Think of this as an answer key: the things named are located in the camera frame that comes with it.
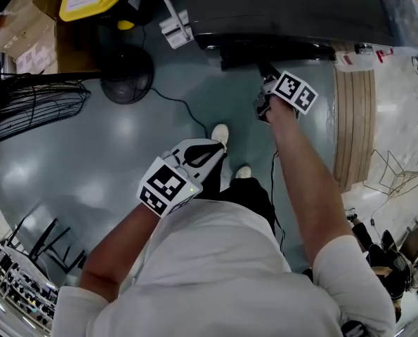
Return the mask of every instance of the power cord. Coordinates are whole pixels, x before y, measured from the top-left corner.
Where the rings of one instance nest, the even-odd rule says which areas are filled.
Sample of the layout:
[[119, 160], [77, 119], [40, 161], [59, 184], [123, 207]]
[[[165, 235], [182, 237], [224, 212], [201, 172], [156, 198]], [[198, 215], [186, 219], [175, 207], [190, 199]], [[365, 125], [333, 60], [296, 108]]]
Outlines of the power cord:
[[192, 120], [194, 122], [196, 122], [198, 125], [200, 125], [203, 129], [204, 129], [204, 135], [206, 138], [209, 138], [209, 133], [207, 132], [207, 127], [198, 119], [196, 119], [193, 114], [192, 111], [190, 110], [190, 106], [188, 106], [187, 102], [184, 100], [179, 100], [177, 98], [168, 98], [165, 95], [161, 94], [159, 91], [157, 91], [156, 88], [151, 88], [151, 91], [154, 91], [158, 96], [160, 96], [161, 98], [165, 99], [165, 100], [170, 100], [170, 101], [175, 101], [177, 103], [183, 103], [185, 105], [185, 108], [187, 109], [188, 114], [190, 115], [190, 117], [192, 118]]
[[371, 226], [374, 228], [374, 230], [376, 231], [376, 233], [377, 233], [377, 236], [379, 236], [379, 239], [381, 239], [381, 237], [380, 237], [380, 234], [379, 234], [379, 231], [377, 231], [377, 228], [376, 228], [376, 221], [373, 219], [373, 216], [374, 216], [374, 214], [377, 212], [377, 210], [379, 210], [381, 207], [383, 207], [383, 206], [385, 206], [386, 205], [386, 203], [389, 201], [390, 199], [387, 199], [382, 205], [380, 205], [379, 207], [377, 207], [377, 209], [375, 209], [373, 212], [372, 212], [372, 214], [371, 214], [371, 220], [370, 220], [370, 223], [371, 223]]
[[[273, 159], [271, 160], [271, 205], [273, 206], [273, 209], [275, 210], [274, 207], [274, 171], [275, 171], [275, 161], [276, 158], [279, 156], [279, 151], [276, 150], [276, 152], [273, 155]], [[275, 223], [277, 224], [277, 226], [280, 228], [280, 231], [282, 233], [282, 237], [280, 239], [280, 251], [282, 253], [284, 253], [284, 238], [285, 238], [285, 230], [282, 228], [279, 220], [277, 219], [277, 216], [275, 215]]]
[[144, 26], [141, 27], [141, 31], [143, 31], [143, 40], [141, 42], [141, 48], [143, 48], [145, 46], [145, 40], [146, 40], [146, 30]]

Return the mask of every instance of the epoxy floor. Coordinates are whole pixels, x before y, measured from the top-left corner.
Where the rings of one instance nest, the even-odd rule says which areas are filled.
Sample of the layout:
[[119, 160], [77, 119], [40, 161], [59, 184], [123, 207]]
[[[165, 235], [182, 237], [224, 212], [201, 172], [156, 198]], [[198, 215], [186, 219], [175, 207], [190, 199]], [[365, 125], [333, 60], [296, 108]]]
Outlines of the epoxy floor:
[[[251, 66], [222, 72], [195, 42], [171, 49], [157, 24], [165, 17], [157, 16], [145, 29], [144, 48], [155, 64], [154, 87], [187, 101], [209, 131], [217, 123], [226, 123], [230, 129], [227, 170], [248, 163], [253, 176], [269, 191], [275, 146], [269, 127], [256, 120], [252, 107], [261, 83], [258, 70]], [[143, 32], [133, 29], [123, 39], [139, 45]], [[332, 65], [288, 62], [275, 66], [305, 79], [320, 94], [300, 124], [332, 169]], [[138, 182], [153, 159], [183, 139], [203, 136], [182, 104], [149, 92], [134, 105], [116, 105], [104, 96], [98, 81], [85, 84], [92, 96], [79, 116], [0, 143], [0, 209], [12, 226], [30, 215], [20, 230], [27, 250], [58, 218], [62, 227], [72, 228], [77, 240], [73, 253], [78, 254], [80, 247], [90, 251], [137, 205]], [[301, 271], [306, 259], [278, 163], [274, 200], [286, 232], [285, 255]], [[63, 284], [63, 273], [45, 261], [50, 278]]]

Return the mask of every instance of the black pants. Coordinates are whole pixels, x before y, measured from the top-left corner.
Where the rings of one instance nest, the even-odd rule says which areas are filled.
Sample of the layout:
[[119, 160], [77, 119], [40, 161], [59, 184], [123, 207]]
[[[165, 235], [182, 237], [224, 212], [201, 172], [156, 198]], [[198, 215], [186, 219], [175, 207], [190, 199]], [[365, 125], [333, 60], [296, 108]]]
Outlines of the black pants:
[[217, 163], [202, 183], [204, 189], [197, 198], [229, 201], [246, 207], [264, 217], [270, 224], [271, 230], [275, 235], [274, 222], [276, 215], [274, 207], [268, 198], [268, 193], [260, 186], [258, 180], [255, 178], [235, 178], [231, 181], [230, 187], [227, 190], [220, 192], [221, 169], [225, 157], [226, 155]]
[[386, 253], [380, 248], [380, 246], [373, 243], [371, 236], [363, 223], [359, 223], [358, 225], [352, 227], [352, 231], [362, 244], [363, 248], [369, 252], [367, 259], [371, 267], [393, 266], [393, 263], [390, 261]]

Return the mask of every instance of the white floor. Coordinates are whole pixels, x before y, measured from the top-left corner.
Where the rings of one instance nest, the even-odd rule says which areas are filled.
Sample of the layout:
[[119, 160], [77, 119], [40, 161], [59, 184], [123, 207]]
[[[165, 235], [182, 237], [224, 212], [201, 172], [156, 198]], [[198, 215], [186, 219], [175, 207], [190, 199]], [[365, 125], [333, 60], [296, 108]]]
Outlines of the white floor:
[[[376, 67], [375, 77], [374, 149], [385, 159], [387, 152], [391, 151], [405, 171], [418, 171], [418, 75], [412, 61], [403, 56], [389, 56], [384, 64]], [[396, 169], [396, 173], [400, 172], [394, 161], [390, 166]], [[367, 185], [378, 187], [384, 169], [385, 163], [374, 155]], [[390, 185], [393, 177], [386, 173], [383, 182]], [[355, 208], [375, 242], [380, 240], [379, 234], [384, 230], [389, 230], [394, 239], [400, 241], [407, 226], [414, 227], [414, 220], [418, 220], [418, 186], [400, 197], [388, 201], [387, 198], [386, 194], [371, 190], [362, 183], [355, 184], [350, 192], [343, 194], [345, 209]], [[373, 212], [377, 231], [370, 225]], [[402, 310], [398, 330], [418, 316], [418, 296], [415, 293], [405, 293]]]

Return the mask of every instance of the metal rod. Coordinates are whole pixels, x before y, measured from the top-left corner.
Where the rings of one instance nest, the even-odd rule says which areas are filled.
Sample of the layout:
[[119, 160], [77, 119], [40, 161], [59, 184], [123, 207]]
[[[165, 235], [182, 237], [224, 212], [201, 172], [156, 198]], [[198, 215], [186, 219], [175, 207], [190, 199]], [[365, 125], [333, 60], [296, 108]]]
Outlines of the metal rod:
[[169, 13], [174, 18], [174, 20], [176, 20], [179, 27], [181, 28], [183, 36], [185, 37], [185, 40], [189, 41], [190, 40], [190, 35], [188, 35], [187, 30], [183, 26], [181, 18], [177, 14], [176, 10], [174, 10], [174, 6], [173, 6], [171, 0], [164, 0], [164, 1], [165, 1], [165, 4], [166, 4], [166, 7], [168, 8]]

